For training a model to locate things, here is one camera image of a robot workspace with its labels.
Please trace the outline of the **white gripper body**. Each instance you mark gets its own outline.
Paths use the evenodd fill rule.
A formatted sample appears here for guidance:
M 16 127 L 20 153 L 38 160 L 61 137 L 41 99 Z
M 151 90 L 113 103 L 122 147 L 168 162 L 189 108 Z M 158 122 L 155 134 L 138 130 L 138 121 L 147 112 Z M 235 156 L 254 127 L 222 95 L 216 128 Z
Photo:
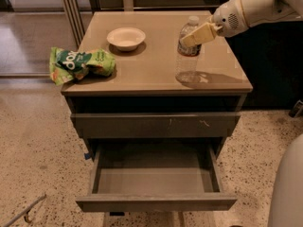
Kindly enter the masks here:
M 213 13 L 211 21 L 215 24 L 217 34 L 227 38 L 249 28 L 244 17 L 242 0 L 229 0 L 220 5 Z

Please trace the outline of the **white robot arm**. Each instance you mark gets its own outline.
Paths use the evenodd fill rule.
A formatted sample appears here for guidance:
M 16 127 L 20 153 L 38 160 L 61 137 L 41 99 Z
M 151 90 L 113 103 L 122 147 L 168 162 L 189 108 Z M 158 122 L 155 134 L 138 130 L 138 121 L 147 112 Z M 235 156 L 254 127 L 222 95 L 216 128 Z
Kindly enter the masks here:
M 299 21 L 303 0 L 229 0 L 198 28 L 181 39 L 192 47 L 217 36 L 233 37 L 265 23 Z M 303 227 L 303 134 L 281 158 L 271 199 L 268 227 Z

